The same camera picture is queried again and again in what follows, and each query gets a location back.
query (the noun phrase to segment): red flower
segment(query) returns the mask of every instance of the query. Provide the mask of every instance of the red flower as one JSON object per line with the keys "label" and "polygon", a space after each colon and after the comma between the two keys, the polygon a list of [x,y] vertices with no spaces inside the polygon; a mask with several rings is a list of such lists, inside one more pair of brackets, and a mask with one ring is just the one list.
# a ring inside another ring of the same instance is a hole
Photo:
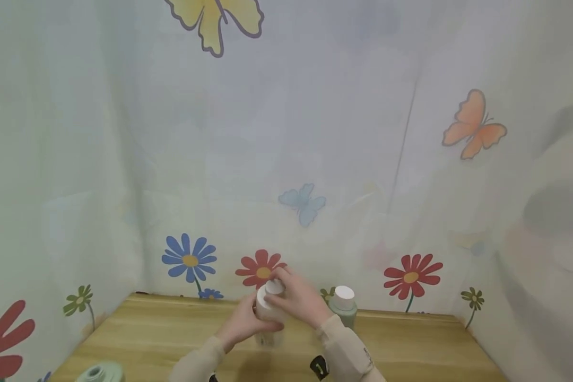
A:
{"label": "red flower", "polygon": [[[20,299],[2,314],[0,318],[0,353],[24,341],[34,331],[34,320],[27,319],[20,326],[17,326],[5,335],[24,308],[25,301]],[[21,355],[3,355],[0,357],[0,378],[12,377],[20,369],[22,362],[23,358],[21,358]]]}
{"label": "red flower", "polygon": [[384,283],[384,288],[395,287],[395,289],[390,291],[391,296],[399,292],[399,299],[406,299],[407,296],[410,295],[410,289],[412,289],[412,293],[415,297],[422,297],[424,296],[424,289],[422,285],[420,285],[420,282],[428,285],[439,284],[439,276],[428,276],[428,274],[440,270],[444,265],[435,263],[425,269],[426,266],[431,263],[433,255],[427,254],[422,261],[420,261],[420,257],[420,254],[414,255],[414,258],[411,259],[410,255],[403,256],[402,265],[404,270],[387,268],[384,271],[384,276],[397,279]]}
{"label": "red flower", "polygon": [[270,277],[270,273],[274,269],[278,267],[284,268],[287,266],[285,263],[278,264],[280,261],[280,254],[273,254],[272,257],[270,257],[270,261],[267,261],[268,255],[267,250],[259,249],[255,252],[257,262],[248,256],[242,258],[242,265],[247,269],[236,270],[236,274],[238,276],[250,276],[242,281],[243,285],[247,287],[256,285],[255,289],[259,289],[263,284],[265,284],[268,277]]}

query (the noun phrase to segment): orange butterfly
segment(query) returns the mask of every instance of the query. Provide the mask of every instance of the orange butterfly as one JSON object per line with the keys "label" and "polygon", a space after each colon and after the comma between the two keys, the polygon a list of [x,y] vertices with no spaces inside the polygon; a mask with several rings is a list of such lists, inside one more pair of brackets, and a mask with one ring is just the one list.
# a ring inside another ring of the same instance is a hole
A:
{"label": "orange butterfly", "polygon": [[504,125],[487,124],[493,118],[488,118],[486,97],[481,90],[469,90],[467,99],[458,105],[459,109],[454,115],[456,122],[444,131],[442,145],[452,146],[467,138],[461,159],[473,159],[481,148],[489,149],[507,134]]}

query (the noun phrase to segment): left hand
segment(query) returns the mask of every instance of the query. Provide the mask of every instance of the left hand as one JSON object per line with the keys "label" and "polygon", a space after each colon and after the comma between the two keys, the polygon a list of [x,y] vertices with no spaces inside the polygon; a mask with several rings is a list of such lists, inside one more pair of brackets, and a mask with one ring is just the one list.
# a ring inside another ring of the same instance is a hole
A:
{"label": "left hand", "polygon": [[247,338],[259,332],[278,332],[284,329],[284,325],[274,321],[262,321],[258,319],[253,310],[257,292],[242,298],[231,316],[223,323],[215,337],[223,343],[225,354],[233,347]]}

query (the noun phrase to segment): bottle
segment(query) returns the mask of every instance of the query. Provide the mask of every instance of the bottle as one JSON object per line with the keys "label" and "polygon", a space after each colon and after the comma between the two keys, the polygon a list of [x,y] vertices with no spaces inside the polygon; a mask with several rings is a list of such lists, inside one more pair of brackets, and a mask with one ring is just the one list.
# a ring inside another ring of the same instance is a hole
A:
{"label": "bottle", "polygon": [[[263,319],[265,321],[277,321],[284,322],[285,314],[284,312],[265,301],[266,294],[275,294],[280,297],[284,297],[285,286],[280,280],[269,280],[264,286],[259,288],[257,291],[257,307],[255,314],[257,318]],[[262,347],[276,347],[280,346],[282,343],[282,331],[279,332],[263,332],[255,334],[255,340]]]}
{"label": "bottle", "polygon": [[328,301],[328,308],[340,317],[344,326],[354,330],[354,319],[357,316],[354,290],[346,285],[336,287],[335,294]]}
{"label": "bottle", "polygon": [[125,375],[117,362],[106,361],[87,369],[76,382],[125,382]]}

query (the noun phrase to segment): green flower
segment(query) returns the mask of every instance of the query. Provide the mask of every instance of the green flower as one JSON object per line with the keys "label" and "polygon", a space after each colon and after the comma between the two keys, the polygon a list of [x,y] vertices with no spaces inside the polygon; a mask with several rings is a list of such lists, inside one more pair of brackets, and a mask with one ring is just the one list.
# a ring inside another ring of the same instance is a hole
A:
{"label": "green flower", "polygon": [[92,302],[93,293],[92,286],[79,286],[79,293],[78,295],[70,294],[70,296],[66,297],[66,300],[70,301],[70,303],[64,305],[64,314],[66,317],[69,317],[76,312],[78,309],[79,312],[84,312],[85,308]]}
{"label": "green flower", "polygon": [[335,294],[335,286],[332,287],[328,292],[326,289],[321,289],[321,296],[323,297],[323,300],[325,301],[326,304],[328,304],[328,301],[331,297],[333,297]]}
{"label": "green flower", "polygon": [[461,298],[465,301],[471,301],[469,302],[469,307],[471,309],[481,310],[481,306],[484,304],[484,298],[481,296],[481,290],[475,292],[475,289],[471,287],[469,290],[471,290],[471,292],[467,292],[466,290],[461,292]]}

